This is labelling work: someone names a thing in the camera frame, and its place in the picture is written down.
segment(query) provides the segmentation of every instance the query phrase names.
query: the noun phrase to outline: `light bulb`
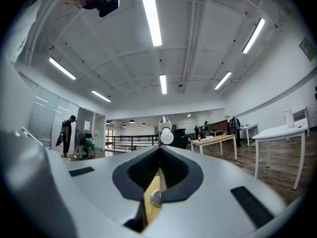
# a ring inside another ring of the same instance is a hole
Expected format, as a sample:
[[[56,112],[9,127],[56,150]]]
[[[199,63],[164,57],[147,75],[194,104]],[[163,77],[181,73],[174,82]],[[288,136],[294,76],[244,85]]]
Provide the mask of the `light bulb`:
[[[162,135],[160,136],[160,139],[163,144],[169,145],[173,142],[174,135],[172,134],[172,132],[170,132],[169,128],[164,128],[162,130]]]

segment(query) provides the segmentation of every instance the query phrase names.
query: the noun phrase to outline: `ceiling light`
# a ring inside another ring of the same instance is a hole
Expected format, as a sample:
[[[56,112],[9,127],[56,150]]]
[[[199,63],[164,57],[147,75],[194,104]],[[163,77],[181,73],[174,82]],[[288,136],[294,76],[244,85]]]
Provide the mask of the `ceiling light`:
[[[66,110],[66,111],[69,111],[68,109],[65,109],[65,108],[61,108],[61,107],[59,107],[60,109],[64,109],[64,110]]]
[[[165,74],[160,75],[160,76],[159,76],[159,79],[160,79],[160,86],[161,86],[161,88],[162,88],[162,93],[163,93],[163,94],[167,94],[166,75],[165,75]]]
[[[258,23],[257,23],[257,26],[255,28],[255,30],[253,31],[248,43],[246,44],[246,46],[244,47],[243,49],[243,53],[247,53],[249,51],[249,49],[251,48],[251,46],[253,45],[254,41],[256,40],[256,38],[258,37],[259,33],[261,32],[263,26],[264,26],[264,23],[265,21],[260,18]]]
[[[159,18],[157,12],[157,6],[155,4],[155,0],[142,0],[143,6],[145,10],[145,14],[147,15],[148,24],[151,32],[153,46],[162,46],[162,39],[160,36],[159,29]]]
[[[105,101],[111,102],[111,100],[107,99],[105,96],[102,96],[100,93],[97,93],[96,91],[91,91],[93,94],[96,94],[100,98],[104,99]]]
[[[64,72],[67,76],[69,76],[71,79],[76,79],[76,77],[71,74],[67,69],[65,69],[63,66],[61,66],[54,58],[50,58],[50,62],[59,70]]]
[[[43,100],[43,99],[41,99],[40,97],[37,97],[37,96],[36,96],[36,98],[38,98],[38,99],[40,99],[40,100],[42,100],[42,101],[45,101],[45,102],[47,102],[47,103],[48,103],[48,101],[46,101],[46,100]]]
[[[37,103],[37,102],[35,102],[36,104],[39,104],[39,105],[41,105],[41,106],[43,106],[43,107],[45,107],[44,105],[42,105],[42,104],[40,104],[40,103]]]
[[[214,89],[217,90],[227,80],[227,78],[230,75],[231,75],[231,72],[228,71],[227,74],[222,78],[222,80],[216,85],[216,87]]]

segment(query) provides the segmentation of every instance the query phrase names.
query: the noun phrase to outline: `black metal railing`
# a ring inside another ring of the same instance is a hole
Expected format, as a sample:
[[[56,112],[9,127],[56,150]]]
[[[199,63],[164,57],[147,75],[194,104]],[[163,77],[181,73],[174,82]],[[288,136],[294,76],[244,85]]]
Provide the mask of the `black metal railing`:
[[[106,150],[133,151],[159,143],[159,135],[106,136]]]

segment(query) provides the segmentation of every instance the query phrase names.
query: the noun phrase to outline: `wooden floor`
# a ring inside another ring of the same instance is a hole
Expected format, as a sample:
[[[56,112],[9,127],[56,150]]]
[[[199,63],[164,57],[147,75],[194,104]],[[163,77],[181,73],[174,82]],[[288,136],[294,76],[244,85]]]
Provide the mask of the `wooden floor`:
[[[254,175],[256,165],[256,147],[247,146],[241,140],[242,147],[237,147],[238,159],[234,160],[234,149],[231,140],[222,143],[223,156],[220,156],[219,144],[203,147],[204,154],[230,161],[244,171]],[[199,146],[194,145],[194,151],[199,153]],[[275,140],[270,142],[270,167],[266,167],[266,142],[260,142],[260,164],[258,179],[270,185],[287,204],[303,195],[312,179],[317,164],[317,132],[311,131],[306,136],[306,153],[304,168],[297,190],[293,190],[301,152],[300,137]]]

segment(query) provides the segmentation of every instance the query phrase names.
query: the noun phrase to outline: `white table leg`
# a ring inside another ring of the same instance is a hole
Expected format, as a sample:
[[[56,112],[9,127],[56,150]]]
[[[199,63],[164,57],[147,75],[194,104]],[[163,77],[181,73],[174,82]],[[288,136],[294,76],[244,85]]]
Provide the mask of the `white table leg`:
[[[236,137],[234,137],[233,139],[233,146],[234,146],[234,160],[237,160],[237,143],[236,143]]]
[[[303,170],[304,158],[305,158],[305,148],[306,148],[306,146],[305,146],[305,132],[302,133],[301,139],[302,139],[301,158],[299,160],[298,172],[297,172],[297,176],[296,176],[296,180],[295,180],[295,184],[294,184],[293,189],[297,189],[299,179],[301,178],[301,174],[302,174],[302,170]]]
[[[246,132],[247,132],[248,146],[250,146],[250,140],[249,140],[249,130],[247,129],[247,130],[246,130]]]
[[[267,141],[266,167],[269,167],[269,141]]]
[[[306,119],[307,119],[307,137],[309,137],[309,122],[308,122],[308,116],[307,116],[307,110],[305,109],[304,110],[304,113],[305,113],[305,117],[306,117]]]
[[[222,156],[222,143],[220,142],[220,156]]]
[[[254,173],[254,177],[258,178],[259,171],[259,142],[256,140],[256,171]]]

